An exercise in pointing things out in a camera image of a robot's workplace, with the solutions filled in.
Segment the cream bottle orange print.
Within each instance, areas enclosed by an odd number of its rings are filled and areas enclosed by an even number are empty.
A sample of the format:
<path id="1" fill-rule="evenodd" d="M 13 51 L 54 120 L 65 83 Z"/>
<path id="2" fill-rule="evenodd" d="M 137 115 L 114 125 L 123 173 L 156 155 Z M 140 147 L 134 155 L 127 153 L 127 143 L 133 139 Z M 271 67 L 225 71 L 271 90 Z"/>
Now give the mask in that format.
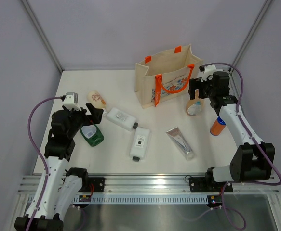
<path id="1" fill-rule="evenodd" d="M 88 93 L 87 100 L 97 109 L 106 109 L 106 102 L 96 90 L 93 90 Z"/>

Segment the green dish soap bottle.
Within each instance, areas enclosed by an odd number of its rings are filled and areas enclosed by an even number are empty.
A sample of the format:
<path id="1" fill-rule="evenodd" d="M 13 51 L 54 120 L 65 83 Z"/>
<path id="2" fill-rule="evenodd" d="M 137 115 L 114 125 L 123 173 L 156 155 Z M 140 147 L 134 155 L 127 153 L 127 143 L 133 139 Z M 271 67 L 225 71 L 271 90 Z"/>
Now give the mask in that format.
<path id="1" fill-rule="evenodd" d="M 99 145 L 104 140 L 104 136 L 97 125 L 83 126 L 80 133 L 91 147 Z"/>

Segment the amber bottle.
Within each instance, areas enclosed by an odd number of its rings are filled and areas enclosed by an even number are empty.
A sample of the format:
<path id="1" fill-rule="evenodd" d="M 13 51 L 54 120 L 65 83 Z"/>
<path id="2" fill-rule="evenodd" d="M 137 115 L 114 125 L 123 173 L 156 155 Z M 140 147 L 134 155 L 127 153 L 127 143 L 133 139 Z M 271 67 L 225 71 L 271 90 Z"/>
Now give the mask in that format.
<path id="1" fill-rule="evenodd" d="M 204 99 L 199 98 L 199 90 L 195 91 L 195 99 L 189 100 L 186 104 L 186 114 L 197 116 L 201 113 L 204 106 Z"/>

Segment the white bottle text label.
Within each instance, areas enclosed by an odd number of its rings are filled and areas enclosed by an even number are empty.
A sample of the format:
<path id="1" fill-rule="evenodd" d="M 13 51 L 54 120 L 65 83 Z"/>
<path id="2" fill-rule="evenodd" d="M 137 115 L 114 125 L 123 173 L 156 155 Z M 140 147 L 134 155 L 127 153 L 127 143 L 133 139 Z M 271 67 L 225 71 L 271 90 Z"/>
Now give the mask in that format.
<path id="1" fill-rule="evenodd" d="M 132 131 L 133 129 L 136 129 L 138 127 L 138 122 L 137 122 L 137 118 L 116 108 L 113 107 L 106 115 L 106 118 L 124 128 L 127 131 Z"/>

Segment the canvas bag orange handles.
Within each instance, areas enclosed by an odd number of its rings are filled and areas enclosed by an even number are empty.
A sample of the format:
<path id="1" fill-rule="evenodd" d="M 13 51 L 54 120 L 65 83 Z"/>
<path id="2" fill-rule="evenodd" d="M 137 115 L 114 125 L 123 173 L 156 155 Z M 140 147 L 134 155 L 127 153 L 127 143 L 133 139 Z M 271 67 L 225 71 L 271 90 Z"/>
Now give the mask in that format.
<path id="1" fill-rule="evenodd" d="M 203 59 L 192 46 L 178 46 L 149 55 L 135 64 L 135 93 L 142 108 L 157 106 L 187 93 L 189 81 L 199 74 Z"/>

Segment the orange spray bottle blue cap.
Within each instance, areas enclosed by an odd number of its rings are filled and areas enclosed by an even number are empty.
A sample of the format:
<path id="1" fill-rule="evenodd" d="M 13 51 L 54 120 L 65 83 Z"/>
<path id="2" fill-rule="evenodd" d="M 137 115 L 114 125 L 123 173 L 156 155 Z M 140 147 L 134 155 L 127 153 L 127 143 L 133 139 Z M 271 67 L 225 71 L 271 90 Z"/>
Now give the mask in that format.
<path id="1" fill-rule="evenodd" d="M 211 126 L 210 133 L 214 136 L 218 136 L 224 130 L 225 127 L 226 124 L 224 120 L 221 117 L 218 117 L 216 121 L 213 123 L 213 125 Z"/>

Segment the silver tube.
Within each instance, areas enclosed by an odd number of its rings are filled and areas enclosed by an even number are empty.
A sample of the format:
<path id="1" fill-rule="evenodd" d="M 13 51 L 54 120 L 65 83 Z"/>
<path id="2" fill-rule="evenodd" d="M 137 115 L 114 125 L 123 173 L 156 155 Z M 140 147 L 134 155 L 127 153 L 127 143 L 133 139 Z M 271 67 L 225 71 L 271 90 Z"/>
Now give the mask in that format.
<path id="1" fill-rule="evenodd" d="M 183 136 L 179 127 L 172 128 L 166 132 L 169 138 L 173 141 L 175 146 L 180 150 L 182 155 L 187 161 L 192 160 L 194 157 L 194 151 L 191 146 L 188 144 L 187 140 Z"/>

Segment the white bottle black cap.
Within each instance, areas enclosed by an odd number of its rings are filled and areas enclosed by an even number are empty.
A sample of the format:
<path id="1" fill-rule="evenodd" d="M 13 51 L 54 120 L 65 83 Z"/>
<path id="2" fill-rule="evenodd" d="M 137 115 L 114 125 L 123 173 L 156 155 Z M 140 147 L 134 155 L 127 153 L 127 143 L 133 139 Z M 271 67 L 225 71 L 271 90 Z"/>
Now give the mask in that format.
<path id="1" fill-rule="evenodd" d="M 137 127 L 133 143 L 131 145 L 129 156 L 133 161 L 139 162 L 143 160 L 147 153 L 150 138 L 150 130 L 147 128 Z"/>

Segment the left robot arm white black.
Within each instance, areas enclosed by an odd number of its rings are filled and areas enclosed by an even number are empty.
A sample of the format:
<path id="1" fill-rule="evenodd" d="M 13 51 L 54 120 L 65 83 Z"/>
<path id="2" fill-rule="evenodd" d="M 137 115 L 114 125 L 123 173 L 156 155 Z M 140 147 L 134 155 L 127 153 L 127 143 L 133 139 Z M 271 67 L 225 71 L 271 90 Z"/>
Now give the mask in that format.
<path id="1" fill-rule="evenodd" d="M 51 129 L 44 153 L 44 172 L 33 201 L 23 217 L 17 217 L 18 231 L 61 231 L 64 217 L 77 192 L 90 187 L 87 169 L 67 169 L 75 142 L 83 126 L 99 124 L 103 109 L 87 103 L 86 109 L 66 105 L 52 114 Z"/>

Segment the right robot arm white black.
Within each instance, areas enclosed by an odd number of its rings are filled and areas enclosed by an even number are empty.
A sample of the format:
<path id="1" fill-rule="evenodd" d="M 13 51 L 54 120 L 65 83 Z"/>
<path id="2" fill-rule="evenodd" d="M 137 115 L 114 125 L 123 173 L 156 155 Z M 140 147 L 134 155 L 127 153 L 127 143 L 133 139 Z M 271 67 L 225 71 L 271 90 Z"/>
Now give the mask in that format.
<path id="1" fill-rule="evenodd" d="M 214 71 L 206 81 L 201 78 L 189 81 L 190 99 L 208 98 L 211 107 L 225 122 L 237 150 L 228 166 L 209 168 L 204 185 L 210 191 L 217 190 L 225 182 L 253 182 L 268 180 L 275 155 L 272 143 L 265 143 L 252 130 L 245 119 L 238 100 L 230 95 L 229 75 Z"/>

